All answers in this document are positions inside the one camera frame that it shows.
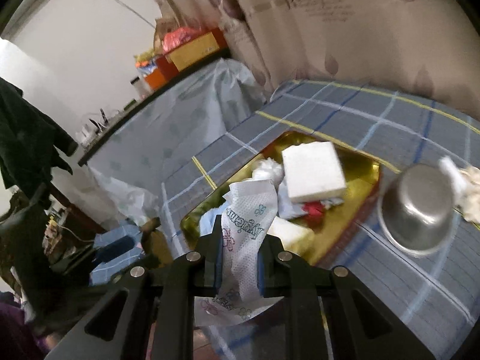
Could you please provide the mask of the beige leaf-print curtain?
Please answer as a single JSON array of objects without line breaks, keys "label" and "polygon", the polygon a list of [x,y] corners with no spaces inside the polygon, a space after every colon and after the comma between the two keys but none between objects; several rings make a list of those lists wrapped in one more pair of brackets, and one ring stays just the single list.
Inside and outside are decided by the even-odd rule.
[{"label": "beige leaf-print curtain", "polygon": [[461,0],[155,0],[169,23],[218,27],[273,89],[366,82],[479,115],[479,16]]}]

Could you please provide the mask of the white foam block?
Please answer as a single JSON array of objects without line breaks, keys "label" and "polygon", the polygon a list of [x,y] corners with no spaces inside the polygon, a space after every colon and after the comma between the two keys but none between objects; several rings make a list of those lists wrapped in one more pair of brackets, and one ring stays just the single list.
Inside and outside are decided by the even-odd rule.
[{"label": "white foam block", "polygon": [[332,142],[291,145],[281,155],[292,203],[319,202],[345,194],[347,183]]}]

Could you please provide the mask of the translucent plastic cover sheet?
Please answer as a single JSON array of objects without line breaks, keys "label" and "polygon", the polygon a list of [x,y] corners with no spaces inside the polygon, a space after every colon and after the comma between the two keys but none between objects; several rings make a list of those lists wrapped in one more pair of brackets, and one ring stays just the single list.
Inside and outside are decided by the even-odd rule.
[{"label": "translucent plastic cover sheet", "polygon": [[267,102],[242,63],[220,58],[152,99],[87,164],[115,209],[137,225],[160,214],[160,184]]}]

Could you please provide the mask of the white knotted cloth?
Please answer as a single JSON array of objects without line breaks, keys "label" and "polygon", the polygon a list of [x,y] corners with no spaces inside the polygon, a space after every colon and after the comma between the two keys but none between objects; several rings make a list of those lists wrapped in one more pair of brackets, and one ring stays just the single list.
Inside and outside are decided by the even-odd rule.
[{"label": "white knotted cloth", "polygon": [[454,201],[458,203],[467,190],[467,181],[449,156],[439,159],[439,170],[450,180]]}]

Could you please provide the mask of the yellow white cloth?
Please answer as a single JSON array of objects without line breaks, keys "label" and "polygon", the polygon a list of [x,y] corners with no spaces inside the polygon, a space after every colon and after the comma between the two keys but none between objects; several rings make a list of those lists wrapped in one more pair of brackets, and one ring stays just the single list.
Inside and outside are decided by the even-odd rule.
[{"label": "yellow white cloth", "polygon": [[304,228],[288,220],[275,217],[268,234],[281,240],[284,250],[303,256],[309,250],[315,239],[310,228]]}]

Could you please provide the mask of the red yellow cardboard box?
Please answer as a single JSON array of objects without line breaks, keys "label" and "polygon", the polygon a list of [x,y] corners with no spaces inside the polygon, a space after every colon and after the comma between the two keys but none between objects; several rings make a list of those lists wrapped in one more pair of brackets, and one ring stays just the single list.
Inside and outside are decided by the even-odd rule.
[{"label": "red yellow cardboard box", "polygon": [[185,69],[207,58],[212,56],[228,58],[230,55],[230,48],[223,32],[219,28],[213,28],[157,57],[155,63],[163,78],[170,81]]}]

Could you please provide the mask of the white printed tissue pack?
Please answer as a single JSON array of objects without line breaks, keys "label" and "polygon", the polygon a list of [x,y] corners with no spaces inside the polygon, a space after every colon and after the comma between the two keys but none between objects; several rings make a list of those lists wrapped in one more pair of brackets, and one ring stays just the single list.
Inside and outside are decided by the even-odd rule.
[{"label": "white printed tissue pack", "polygon": [[199,327],[244,323],[278,301],[261,297],[257,287],[257,254],[278,213],[274,184],[253,179],[232,183],[224,199],[199,220],[199,233],[206,236],[216,217],[221,218],[223,251],[219,293],[194,301],[194,321]]}]

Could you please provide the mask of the orange box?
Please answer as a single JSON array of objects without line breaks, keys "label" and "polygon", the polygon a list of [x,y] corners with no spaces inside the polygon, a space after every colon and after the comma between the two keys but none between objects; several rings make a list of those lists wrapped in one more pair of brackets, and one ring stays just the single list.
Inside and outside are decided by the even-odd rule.
[{"label": "orange box", "polygon": [[143,80],[148,84],[152,91],[156,91],[168,82],[159,69],[154,69],[154,71],[145,75]]}]

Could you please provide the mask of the grey plaid bed sheet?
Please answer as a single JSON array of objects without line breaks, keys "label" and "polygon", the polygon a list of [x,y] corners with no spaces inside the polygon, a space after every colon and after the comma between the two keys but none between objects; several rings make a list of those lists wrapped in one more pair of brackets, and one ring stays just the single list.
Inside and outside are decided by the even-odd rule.
[{"label": "grey plaid bed sheet", "polygon": [[[189,245],[187,213],[282,133],[294,129],[357,150],[382,166],[382,186],[412,164],[443,156],[479,165],[479,122],[441,103],[362,85],[326,81],[283,84],[263,110],[230,127],[160,186],[163,230],[174,256]],[[351,239],[325,267],[353,271],[438,359],[461,347],[479,317],[479,230],[456,215],[442,250],[412,258],[383,235],[375,214],[353,224]]]}]

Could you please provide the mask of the steel bowl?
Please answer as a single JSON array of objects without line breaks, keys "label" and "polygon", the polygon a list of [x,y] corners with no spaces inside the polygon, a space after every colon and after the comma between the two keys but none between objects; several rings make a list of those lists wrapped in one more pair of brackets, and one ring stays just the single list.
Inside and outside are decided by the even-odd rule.
[{"label": "steel bowl", "polygon": [[385,237],[415,258],[438,252],[453,234],[454,194],[438,168],[415,164],[398,174],[378,202]]}]

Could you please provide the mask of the cream patterned sock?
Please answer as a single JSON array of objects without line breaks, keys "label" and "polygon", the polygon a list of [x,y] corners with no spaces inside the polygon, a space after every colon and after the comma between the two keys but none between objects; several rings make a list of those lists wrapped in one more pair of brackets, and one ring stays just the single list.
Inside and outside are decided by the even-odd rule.
[{"label": "cream patterned sock", "polygon": [[463,218],[470,223],[479,224],[480,215],[480,182],[479,182],[479,169],[475,166],[468,166],[460,170],[466,187],[463,190],[459,208],[463,215]]}]

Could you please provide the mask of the red plastic bag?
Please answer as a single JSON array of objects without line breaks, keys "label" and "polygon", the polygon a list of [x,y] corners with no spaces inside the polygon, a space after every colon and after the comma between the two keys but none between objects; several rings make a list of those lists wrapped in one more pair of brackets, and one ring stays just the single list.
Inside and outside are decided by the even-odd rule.
[{"label": "red plastic bag", "polygon": [[167,54],[202,34],[203,32],[196,28],[179,27],[164,35],[162,40],[163,52]]}]

